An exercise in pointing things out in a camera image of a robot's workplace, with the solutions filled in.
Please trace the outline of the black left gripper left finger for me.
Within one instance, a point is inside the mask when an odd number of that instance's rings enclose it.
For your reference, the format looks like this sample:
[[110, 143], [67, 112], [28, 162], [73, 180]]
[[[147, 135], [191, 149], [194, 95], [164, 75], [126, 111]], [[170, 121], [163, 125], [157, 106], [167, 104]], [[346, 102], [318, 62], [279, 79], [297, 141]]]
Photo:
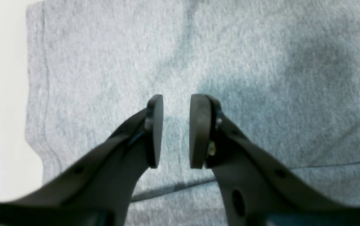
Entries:
[[0, 202], [0, 226], [123, 226], [134, 188], [158, 167], [164, 119], [154, 95], [102, 144], [37, 191]]

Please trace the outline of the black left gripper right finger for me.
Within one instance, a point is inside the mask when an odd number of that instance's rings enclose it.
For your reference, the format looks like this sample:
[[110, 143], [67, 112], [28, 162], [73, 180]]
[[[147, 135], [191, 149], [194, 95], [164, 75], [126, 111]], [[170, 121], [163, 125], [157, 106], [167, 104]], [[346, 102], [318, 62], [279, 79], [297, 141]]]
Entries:
[[210, 169], [230, 226], [360, 226], [360, 207], [333, 201], [252, 143], [213, 96], [192, 94], [192, 169]]

